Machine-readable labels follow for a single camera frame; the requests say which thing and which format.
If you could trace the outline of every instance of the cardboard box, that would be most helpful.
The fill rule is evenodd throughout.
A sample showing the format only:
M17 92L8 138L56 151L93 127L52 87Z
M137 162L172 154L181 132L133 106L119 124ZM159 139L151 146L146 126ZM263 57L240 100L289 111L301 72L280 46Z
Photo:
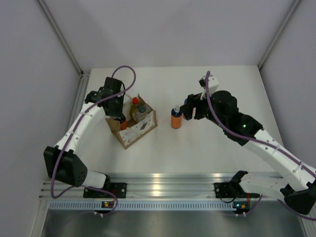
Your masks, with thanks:
M143 100L142 97L140 97L139 94L137 98L139 99L139 102L141 104L146 104L146 102ZM158 126L156 111L153 110L150 105L149 107L151 108L151 112L144 120L140 121L139 123L136 123L134 120L132 120L129 115L131 104L132 102L131 100L129 100L124 103L123 106L123 114L125 115L129 126L129 128L127 128L126 130L121 131L119 121L111 118L106 118L111 132L125 149L129 148L131 145L133 145L135 142L137 142L139 139L141 139L143 136L145 136L147 133Z

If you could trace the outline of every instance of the white tabletop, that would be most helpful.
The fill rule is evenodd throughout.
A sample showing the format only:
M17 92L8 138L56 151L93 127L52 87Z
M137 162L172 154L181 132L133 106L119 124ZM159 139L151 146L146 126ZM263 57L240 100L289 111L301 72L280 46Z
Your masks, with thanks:
M93 69L87 92L103 86L114 69ZM280 143L281 137L257 66L135 68L137 81L128 91L139 93L157 111L158 127L125 150L101 121L86 143L81 159L103 173L226 173L238 170L273 171L252 152L228 139L207 119L182 121L170 126L170 112L189 94L202 92L198 80L210 70L237 98L239 111L258 120ZM128 86L132 72L121 69L115 78Z

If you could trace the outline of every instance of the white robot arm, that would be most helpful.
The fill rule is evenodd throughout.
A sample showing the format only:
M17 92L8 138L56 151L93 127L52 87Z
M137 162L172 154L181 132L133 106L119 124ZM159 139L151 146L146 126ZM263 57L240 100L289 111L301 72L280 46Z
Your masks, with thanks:
M228 138L254 152L282 177L239 171L229 183L215 188L219 197L244 198L245 194L260 194L284 200L296 212L308 214L316 201L316 169L281 146L254 118L240 113L237 99L227 91L216 91L218 82L209 72L199 83L204 92L189 95L186 104L180 107L185 118L190 120L195 108L194 119L211 120Z
M74 187L86 186L103 190L111 187L108 175L89 170L80 157L85 142L100 120L105 116L122 116L124 95L115 96L120 94L122 86L124 87L122 81L106 78L103 87L87 95L80 114L65 136L54 147L48 146L44 151L50 178Z

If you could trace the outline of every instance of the gray wall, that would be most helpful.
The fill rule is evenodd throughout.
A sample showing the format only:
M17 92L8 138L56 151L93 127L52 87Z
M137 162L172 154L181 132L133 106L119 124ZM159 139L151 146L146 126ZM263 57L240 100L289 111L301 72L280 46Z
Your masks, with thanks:
M261 70L284 145L316 166L316 1L302 1Z
M0 8L0 235L25 236L78 75L34 0Z
M293 0L46 0L83 68L256 65Z

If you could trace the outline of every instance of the purple cable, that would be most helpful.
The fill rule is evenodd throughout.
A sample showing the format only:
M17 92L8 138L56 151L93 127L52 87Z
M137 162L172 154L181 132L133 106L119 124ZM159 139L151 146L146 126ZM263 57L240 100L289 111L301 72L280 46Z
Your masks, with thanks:
M247 215L249 215L251 212L253 212L257 207L258 207L258 204L259 202L261 201L263 195L260 195L258 201L256 202L256 204L254 204L254 206L247 212Z
M118 206L118 203L119 203L118 198L117 198L114 194L112 194L112 193L110 193L110 192L108 192L108 191L106 191L106 190L97 189L97 188L94 188L94 187L85 187L85 188L86 188L86 189L95 190L95 191L99 191L99 192L103 192L103 193L105 193L105 194L108 194L108 195L112 196L112 197L114 198L114 201L115 201L115 206L114 206L109 212L107 212L107 213L105 213L105 214L102 214L102 215L103 215L103 216L108 216L108 215L111 215L111 214L114 212L114 210L116 209L116 207ZM48 223L48 227L49 227L50 231L51 231L53 234L55 234L55 233L57 233L57 232L60 232L60 231L62 230L62 228L64 228L64 226L66 226L67 224L69 224L71 221L73 221L73 220L76 219L77 217L79 217L79 216L81 216L81 215L84 215L84 214L87 214L87 213L94 213L94 211L84 211L84 212L79 213L78 215L75 215L74 217L70 218L68 221L64 222L64 223L62 224L62 226L61 226L59 229L57 229L57 230L53 230L53 228L51 227L50 222Z
M261 144L264 144L268 147L271 147L273 149L277 149L276 146L270 144L270 143L267 143L267 142L264 142L264 141L260 141L260 140L257 140L255 138L252 138L252 137L246 137L246 136L243 136L243 135L240 135L240 134L237 134L231 130L229 130L227 127L225 127L223 125L223 123L218 119L218 117L216 116L215 114L215 111L212 107L212 104L211 104L211 99L210 99L210 95L209 95L209 89L208 89L208 78L209 78L209 75L210 75L210 71L207 71L206 73L206 77L205 77L205 89L206 89L206 99L207 99L207 103L208 103L208 106L211 110L211 113L213 115L213 117L215 118L216 122L222 127L223 130L225 130L226 132L228 132L230 135L233 135L235 137L238 137L240 139L244 139L244 140L248 140L248 141L253 141L253 142L257 142L257 143L261 143ZM288 154L286 151L282 150L282 149L278 149L279 152L281 152L283 155L285 155L286 157L290 158L290 160L292 160L294 163L296 163L297 165L301 165L301 162L298 161L296 158L294 158L293 156L291 156L290 154ZM316 174L314 172L312 172L310 169L308 169L306 166L302 165L302 168L305 169L310 175L312 175L314 178L316 178Z
M94 104L91 105L88 109L86 109L86 110L84 111L85 113L88 113L89 110L91 110L93 107L95 107L95 106L98 105L99 103L102 103L102 102L104 102L104 101L106 101L106 100L109 100L109 99L112 99L112 98L114 98L114 97L117 97L118 95L120 95L120 94L122 94L122 93L128 91L128 90L135 84L135 82L136 82L136 72L135 72L135 70L132 69L130 66L124 65L124 66L120 66L120 67L116 68L116 69L114 70L113 74L112 74L112 77L114 77L115 73L116 73L119 69L121 69L121 68L129 68L129 69L133 72L133 74L134 74L134 79L133 79L132 84L131 84L128 88L126 88L125 90L123 90L123 91L121 91L121 92L119 92L119 93L116 93L116 94L114 94L114 95L108 96L107 98L104 98L104 99L99 100L98 102L94 103ZM84 117L84 115L81 115L81 116L79 117L79 119L78 119L76 125L74 126L73 133L77 130L77 128L78 128L80 122L82 121L83 117ZM51 184L50 184L50 195L51 195L51 197L52 197L53 199L59 198L59 197L60 197L62 194L64 194L66 191L68 191L69 189L72 189L72 188L73 188L73 186L70 186L70 187L66 188L64 191L62 191L60 194L58 194L57 196L55 196L55 194L54 194L54 184L55 184L55 178L56 178L57 168L58 168L59 162L60 162L60 160L61 160L61 157L62 157L62 155L63 155L65 149L67 148L69 142L71 141L71 139L72 139L72 137L73 137L73 135L74 135L73 133L70 134L70 136L68 137L68 139L67 139L67 141L66 141L64 147L62 148L62 150L61 150L61 152L60 152L60 154L59 154L59 156L58 156L58 158L57 158L57 161L56 161L54 170L53 170L53 174L52 174L52 177L51 177Z
M300 213L292 210L290 207L288 207L286 204L284 204L283 201L281 201L279 199L278 199L278 201L279 201L279 203L282 204L282 206L284 206L287 210L289 210L290 212L294 213L295 215L297 215L297 216L299 216L299 217L301 217L303 219L309 220L309 221L316 221L316 218L312 218L312 217L301 215Z

